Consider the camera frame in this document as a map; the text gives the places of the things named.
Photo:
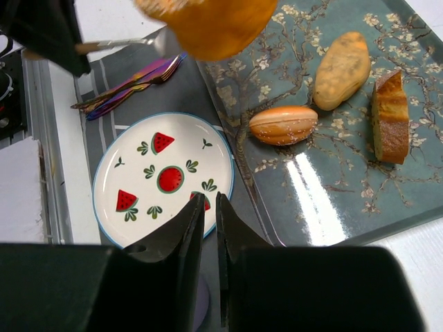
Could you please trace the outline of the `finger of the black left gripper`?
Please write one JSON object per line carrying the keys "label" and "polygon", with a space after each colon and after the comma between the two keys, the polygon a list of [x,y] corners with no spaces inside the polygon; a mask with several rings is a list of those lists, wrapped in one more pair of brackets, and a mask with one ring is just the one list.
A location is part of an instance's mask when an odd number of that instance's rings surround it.
{"label": "finger of the black left gripper", "polygon": [[91,71],[75,49],[82,38],[72,0],[2,1],[1,32],[76,77]]}

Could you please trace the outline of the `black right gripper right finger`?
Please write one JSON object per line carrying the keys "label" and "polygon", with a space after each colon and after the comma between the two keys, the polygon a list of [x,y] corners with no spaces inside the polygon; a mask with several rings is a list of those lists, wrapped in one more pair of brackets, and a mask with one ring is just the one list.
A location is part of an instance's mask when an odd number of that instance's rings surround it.
{"label": "black right gripper right finger", "polygon": [[403,270],[376,246],[272,246],[216,198],[227,331],[423,331]]}

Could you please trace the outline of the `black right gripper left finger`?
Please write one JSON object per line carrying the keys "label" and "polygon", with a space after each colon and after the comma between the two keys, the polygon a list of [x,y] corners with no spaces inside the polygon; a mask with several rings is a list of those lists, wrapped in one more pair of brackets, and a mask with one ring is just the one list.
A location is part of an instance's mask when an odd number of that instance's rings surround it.
{"label": "black right gripper left finger", "polygon": [[196,194],[126,248],[1,245],[2,331],[191,331],[204,228]]}

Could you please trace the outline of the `steel cake server wooden handle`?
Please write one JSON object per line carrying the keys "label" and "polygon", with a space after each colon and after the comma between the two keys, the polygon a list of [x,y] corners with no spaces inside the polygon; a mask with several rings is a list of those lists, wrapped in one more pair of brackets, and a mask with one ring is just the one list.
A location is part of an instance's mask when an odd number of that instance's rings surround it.
{"label": "steel cake server wooden handle", "polygon": [[140,44],[144,46],[153,46],[156,52],[165,57],[166,55],[177,54],[181,47],[176,39],[175,34],[167,27],[159,30],[159,33],[154,38],[139,38],[139,39],[121,39],[121,40],[106,40],[94,41],[84,44],[77,44],[75,50],[79,55],[87,55],[89,53],[99,52],[117,47],[124,47],[129,45]]}

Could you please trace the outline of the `round orange sponge cake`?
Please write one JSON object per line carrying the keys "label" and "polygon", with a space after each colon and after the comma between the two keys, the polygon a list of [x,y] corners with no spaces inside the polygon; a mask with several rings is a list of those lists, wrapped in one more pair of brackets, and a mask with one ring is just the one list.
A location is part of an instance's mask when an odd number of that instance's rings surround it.
{"label": "round orange sponge cake", "polygon": [[220,61],[242,52],[266,27],[278,2],[135,1],[150,19],[163,22],[195,59]]}

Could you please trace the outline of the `blossom pattern grey tray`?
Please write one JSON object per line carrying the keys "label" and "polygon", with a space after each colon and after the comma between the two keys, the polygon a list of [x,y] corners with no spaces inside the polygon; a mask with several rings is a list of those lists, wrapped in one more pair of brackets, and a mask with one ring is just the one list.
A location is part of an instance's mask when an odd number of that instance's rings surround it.
{"label": "blossom pattern grey tray", "polygon": [[[313,106],[315,73],[340,35],[360,32],[367,82],[308,139],[259,142],[249,120],[271,107]],[[400,70],[408,98],[408,155],[373,153],[375,81]],[[267,239],[282,246],[367,243],[442,215],[442,41],[405,1],[281,1],[242,53],[199,70],[228,134]]]}

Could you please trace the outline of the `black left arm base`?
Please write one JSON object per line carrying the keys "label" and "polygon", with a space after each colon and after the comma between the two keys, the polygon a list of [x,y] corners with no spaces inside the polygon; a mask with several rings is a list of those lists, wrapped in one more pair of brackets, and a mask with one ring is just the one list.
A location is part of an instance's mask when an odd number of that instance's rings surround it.
{"label": "black left arm base", "polygon": [[1,139],[27,129],[24,72],[21,52],[1,32]]}

